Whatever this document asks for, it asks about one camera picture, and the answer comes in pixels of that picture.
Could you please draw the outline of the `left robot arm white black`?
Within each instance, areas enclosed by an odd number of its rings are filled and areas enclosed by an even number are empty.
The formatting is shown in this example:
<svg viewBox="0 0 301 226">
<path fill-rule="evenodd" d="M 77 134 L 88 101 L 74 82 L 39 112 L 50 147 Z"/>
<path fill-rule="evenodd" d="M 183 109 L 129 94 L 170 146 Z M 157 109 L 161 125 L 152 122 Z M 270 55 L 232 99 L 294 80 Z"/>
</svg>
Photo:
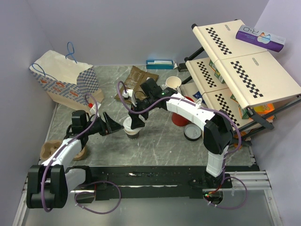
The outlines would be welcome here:
<svg viewBox="0 0 301 226">
<path fill-rule="evenodd" d="M 43 208 L 49 212 L 53 208 L 64 207 L 69 192 L 77 186 L 90 188 L 93 183 L 90 168 L 83 166 L 68 169 L 69 164 L 86 146 L 90 135 L 98 133 L 106 136 L 123 128 L 107 113 L 90 121 L 84 110 L 74 111 L 71 125 L 59 148 L 42 164 L 32 165 L 28 171 L 27 207 Z"/>
</svg>

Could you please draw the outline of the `black paper coffee cup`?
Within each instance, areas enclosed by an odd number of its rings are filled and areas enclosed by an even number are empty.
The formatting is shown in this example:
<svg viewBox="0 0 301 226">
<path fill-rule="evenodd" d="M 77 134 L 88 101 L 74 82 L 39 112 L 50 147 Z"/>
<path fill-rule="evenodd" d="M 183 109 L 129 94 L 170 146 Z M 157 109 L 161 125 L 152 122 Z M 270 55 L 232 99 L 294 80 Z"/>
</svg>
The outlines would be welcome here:
<svg viewBox="0 0 301 226">
<path fill-rule="evenodd" d="M 124 129 L 129 139 L 137 139 L 140 134 L 140 129 Z"/>
</svg>

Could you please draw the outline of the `white plastic cup lid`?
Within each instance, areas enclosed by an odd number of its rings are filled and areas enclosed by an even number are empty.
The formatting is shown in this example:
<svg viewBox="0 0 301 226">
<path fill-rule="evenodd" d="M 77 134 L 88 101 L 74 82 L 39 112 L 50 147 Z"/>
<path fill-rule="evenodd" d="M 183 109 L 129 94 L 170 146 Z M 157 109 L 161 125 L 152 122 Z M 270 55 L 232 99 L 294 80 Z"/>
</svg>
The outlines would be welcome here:
<svg viewBox="0 0 301 226">
<path fill-rule="evenodd" d="M 132 119 L 130 116 L 128 116 L 123 122 L 123 127 L 126 132 L 137 133 L 142 129 L 142 128 L 132 129 L 131 124 L 132 124 Z"/>
</svg>

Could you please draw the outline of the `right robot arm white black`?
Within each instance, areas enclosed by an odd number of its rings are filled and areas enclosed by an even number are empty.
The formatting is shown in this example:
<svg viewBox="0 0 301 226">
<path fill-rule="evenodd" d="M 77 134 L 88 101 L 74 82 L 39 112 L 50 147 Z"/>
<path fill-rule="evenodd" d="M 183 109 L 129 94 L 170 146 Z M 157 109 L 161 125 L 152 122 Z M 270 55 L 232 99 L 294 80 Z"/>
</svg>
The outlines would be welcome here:
<svg viewBox="0 0 301 226">
<path fill-rule="evenodd" d="M 208 150 L 206 184 L 217 187 L 222 182 L 223 161 L 233 138 L 232 120 L 225 112 L 205 109 L 173 88 L 162 89 L 153 79 L 146 80 L 141 88 L 146 95 L 143 100 L 137 99 L 132 89 L 122 92 L 123 98 L 131 101 L 129 117 L 125 120 L 129 123 L 128 131 L 145 127 L 149 111 L 155 108 L 176 113 L 192 122 L 203 132 L 203 143 Z"/>
</svg>

